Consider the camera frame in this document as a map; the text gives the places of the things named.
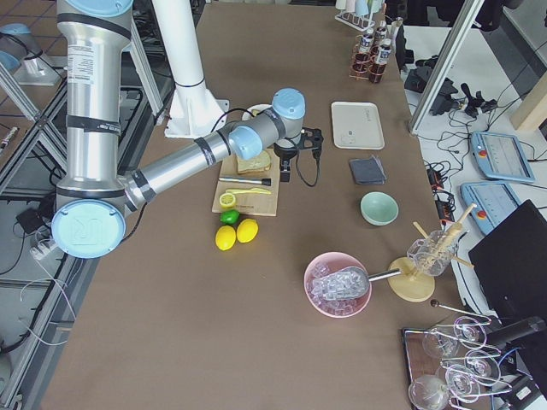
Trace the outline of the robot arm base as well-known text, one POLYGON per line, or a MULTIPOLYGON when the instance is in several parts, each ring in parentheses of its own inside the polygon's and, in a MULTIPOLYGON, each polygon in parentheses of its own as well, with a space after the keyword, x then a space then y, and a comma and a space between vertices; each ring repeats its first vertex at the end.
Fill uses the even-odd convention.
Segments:
POLYGON ((20 85, 54 86, 63 79, 63 67, 44 52, 22 23, 1 26, 1 64, 20 85))

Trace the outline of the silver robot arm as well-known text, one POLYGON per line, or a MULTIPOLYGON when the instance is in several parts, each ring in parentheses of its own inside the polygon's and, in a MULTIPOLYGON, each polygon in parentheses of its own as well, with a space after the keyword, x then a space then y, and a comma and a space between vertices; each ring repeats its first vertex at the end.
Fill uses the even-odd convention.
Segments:
POLYGON ((125 218, 155 196, 229 155, 249 160, 303 128, 305 99, 292 88, 246 121, 221 126, 207 89, 191 6, 153 4, 175 92, 169 125, 191 143, 127 176, 118 173, 121 55, 132 38, 129 1, 60 1, 57 26, 68 42, 67 171, 56 187, 52 235, 65 253, 94 259, 122 241, 125 218))

